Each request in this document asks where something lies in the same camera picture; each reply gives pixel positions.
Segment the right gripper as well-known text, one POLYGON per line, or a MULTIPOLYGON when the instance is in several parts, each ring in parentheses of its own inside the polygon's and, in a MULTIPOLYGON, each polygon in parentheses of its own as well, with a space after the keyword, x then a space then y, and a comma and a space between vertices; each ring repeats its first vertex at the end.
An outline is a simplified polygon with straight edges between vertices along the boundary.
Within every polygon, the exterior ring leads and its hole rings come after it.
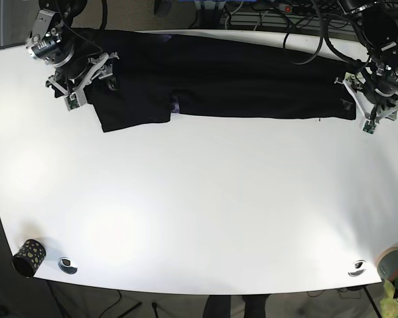
POLYGON ((118 90, 113 65, 119 59, 117 52, 101 53, 97 58, 83 57, 69 66, 56 69, 45 86, 54 91, 54 97, 64 99, 68 111, 88 103, 85 88, 94 81, 103 81, 110 91, 118 90))

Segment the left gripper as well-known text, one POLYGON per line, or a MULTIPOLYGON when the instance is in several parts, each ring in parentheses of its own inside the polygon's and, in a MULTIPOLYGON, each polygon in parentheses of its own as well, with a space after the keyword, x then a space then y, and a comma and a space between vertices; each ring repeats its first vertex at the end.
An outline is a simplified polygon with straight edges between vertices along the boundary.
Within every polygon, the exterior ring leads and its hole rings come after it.
POLYGON ((375 79, 376 84, 370 85, 346 73, 343 79, 335 80, 353 97, 362 116, 360 128, 368 134, 373 134, 383 119, 395 121, 398 113, 398 69, 386 69, 375 79))

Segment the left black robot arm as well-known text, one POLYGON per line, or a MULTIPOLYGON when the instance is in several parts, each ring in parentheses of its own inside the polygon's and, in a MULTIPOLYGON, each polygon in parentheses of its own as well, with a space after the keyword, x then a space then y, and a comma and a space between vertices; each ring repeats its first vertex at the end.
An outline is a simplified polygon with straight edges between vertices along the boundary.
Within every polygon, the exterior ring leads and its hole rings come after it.
POLYGON ((349 71, 336 81, 342 89, 308 94, 308 101, 319 110, 307 117, 336 117, 354 120, 361 111, 362 130, 374 133, 382 119, 394 121, 398 112, 398 26, 378 1, 339 1, 342 15, 322 13, 312 4, 320 23, 316 51, 304 65, 317 59, 323 45, 349 66, 349 71), (332 19, 351 24, 359 42, 367 49, 367 60, 355 60, 335 48, 328 28, 332 19))

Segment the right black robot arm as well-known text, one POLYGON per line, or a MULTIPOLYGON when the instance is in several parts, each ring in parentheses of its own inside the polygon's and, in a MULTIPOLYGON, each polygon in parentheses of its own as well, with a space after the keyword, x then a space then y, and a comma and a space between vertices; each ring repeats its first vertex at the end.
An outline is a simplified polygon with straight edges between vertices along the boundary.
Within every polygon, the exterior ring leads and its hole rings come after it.
POLYGON ((55 73, 45 86, 62 97, 69 111, 88 103, 85 87, 94 80, 104 81, 107 88, 116 90, 113 64, 119 56, 107 53, 96 42, 107 24, 107 2, 102 1, 99 29, 93 35, 83 35, 72 23, 87 5, 86 1, 39 1, 40 10, 25 48, 35 60, 52 66, 55 73))

